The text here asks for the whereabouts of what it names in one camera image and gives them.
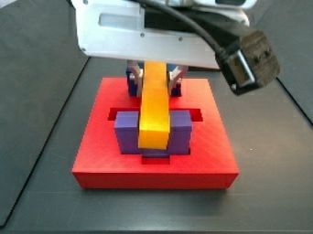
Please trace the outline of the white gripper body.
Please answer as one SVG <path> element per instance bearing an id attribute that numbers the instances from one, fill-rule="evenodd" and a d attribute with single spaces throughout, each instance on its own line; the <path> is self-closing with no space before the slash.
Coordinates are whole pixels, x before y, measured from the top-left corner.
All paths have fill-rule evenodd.
<path id="1" fill-rule="evenodd" d="M 69 0 L 76 9 L 77 45 L 97 58 L 160 61 L 214 69 L 215 53 L 203 39 L 178 27 L 168 15 L 148 19 L 148 8 L 131 0 Z M 244 11 L 256 0 L 149 0 L 203 16 L 224 16 L 247 25 Z"/>

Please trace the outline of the silver black-tipped gripper finger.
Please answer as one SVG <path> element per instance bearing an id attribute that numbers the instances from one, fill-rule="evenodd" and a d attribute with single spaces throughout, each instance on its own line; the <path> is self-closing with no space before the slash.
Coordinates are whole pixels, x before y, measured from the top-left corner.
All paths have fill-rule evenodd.
<path id="1" fill-rule="evenodd" d="M 141 95 L 143 69 L 135 60 L 127 61 L 127 85 L 128 94 L 139 97 Z"/>

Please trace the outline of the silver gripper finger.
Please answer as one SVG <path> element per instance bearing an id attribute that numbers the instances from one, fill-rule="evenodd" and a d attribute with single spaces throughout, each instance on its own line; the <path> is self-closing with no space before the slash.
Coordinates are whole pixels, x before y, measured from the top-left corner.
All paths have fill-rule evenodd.
<path id="1" fill-rule="evenodd" d="M 167 86 L 170 90 L 172 90 L 176 87 L 178 80 L 184 76 L 187 70 L 188 70 L 187 66 L 176 65 L 174 70 L 168 72 Z"/>

